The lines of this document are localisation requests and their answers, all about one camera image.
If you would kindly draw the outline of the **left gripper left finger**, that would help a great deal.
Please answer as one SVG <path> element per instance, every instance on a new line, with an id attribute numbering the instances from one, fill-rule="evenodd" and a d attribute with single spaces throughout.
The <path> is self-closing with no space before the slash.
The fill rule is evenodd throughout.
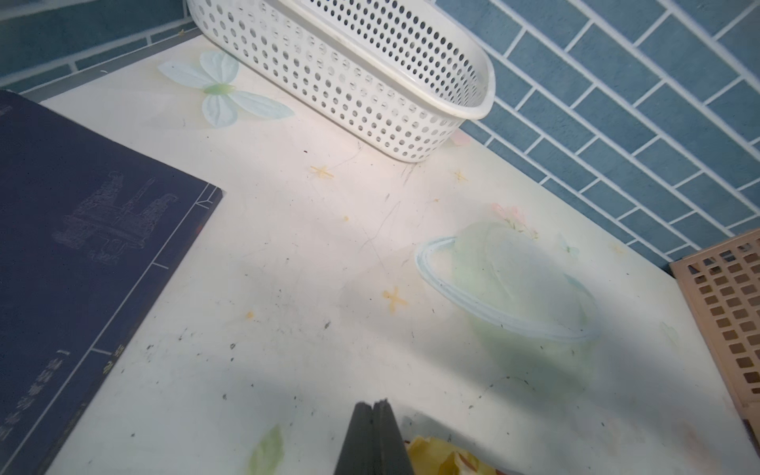
<path id="1" fill-rule="evenodd" d="M 355 405 L 334 475 L 374 473 L 373 408 L 364 402 Z"/>

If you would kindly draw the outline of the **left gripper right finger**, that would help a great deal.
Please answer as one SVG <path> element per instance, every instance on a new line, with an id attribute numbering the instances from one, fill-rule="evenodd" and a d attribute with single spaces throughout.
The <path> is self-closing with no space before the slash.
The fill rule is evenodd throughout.
<path id="1" fill-rule="evenodd" d="M 372 408 L 372 473 L 414 475 L 392 406 L 387 400 L 375 403 Z"/>

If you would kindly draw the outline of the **yellow cartoon car pillowcase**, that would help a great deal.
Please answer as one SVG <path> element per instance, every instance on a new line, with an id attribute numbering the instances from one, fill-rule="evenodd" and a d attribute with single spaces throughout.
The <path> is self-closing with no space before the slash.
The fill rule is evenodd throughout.
<path id="1" fill-rule="evenodd" d="M 405 447 L 415 475 L 503 475 L 469 451 L 437 437 L 415 437 Z"/>

